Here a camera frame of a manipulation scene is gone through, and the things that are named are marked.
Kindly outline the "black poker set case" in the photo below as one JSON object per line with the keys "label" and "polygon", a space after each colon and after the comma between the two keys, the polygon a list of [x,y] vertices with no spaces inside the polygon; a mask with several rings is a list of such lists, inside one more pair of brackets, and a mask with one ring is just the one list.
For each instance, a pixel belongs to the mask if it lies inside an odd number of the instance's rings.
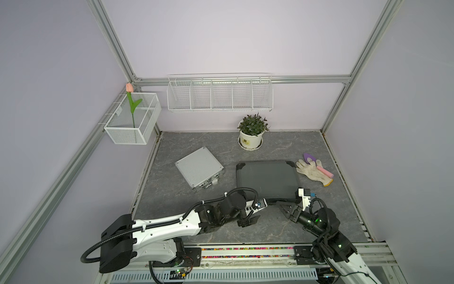
{"label": "black poker set case", "polygon": [[256,190],[268,204],[301,201],[299,174],[288,160],[241,162],[236,165],[236,186]]}

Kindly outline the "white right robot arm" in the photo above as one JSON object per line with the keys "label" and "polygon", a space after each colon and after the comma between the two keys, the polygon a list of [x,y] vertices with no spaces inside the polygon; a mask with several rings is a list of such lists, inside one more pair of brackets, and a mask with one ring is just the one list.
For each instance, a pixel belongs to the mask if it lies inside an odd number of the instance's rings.
{"label": "white right robot arm", "polygon": [[342,279],[346,284],[379,284],[351,241],[339,231],[340,221],[326,203],[315,198],[310,201],[308,212],[301,205],[277,202],[284,216],[303,226],[316,239],[311,246],[296,246],[295,259],[298,265],[328,265],[333,270],[334,284]]}

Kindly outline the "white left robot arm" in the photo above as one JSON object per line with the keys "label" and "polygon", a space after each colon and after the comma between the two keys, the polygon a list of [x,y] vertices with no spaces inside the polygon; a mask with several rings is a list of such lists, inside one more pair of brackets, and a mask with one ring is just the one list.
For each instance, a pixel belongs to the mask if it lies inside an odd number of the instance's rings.
{"label": "white left robot arm", "polygon": [[99,273],[111,273],[131,262],[184,259],[182,237],[213,233],[231,222],[239,227],[251,226],[267,206],[256,190],[235,188],[171,217],[135,220],[131,214],[124,214],[102,232],[100,241],[88,248],[80,261],[98,263]]}

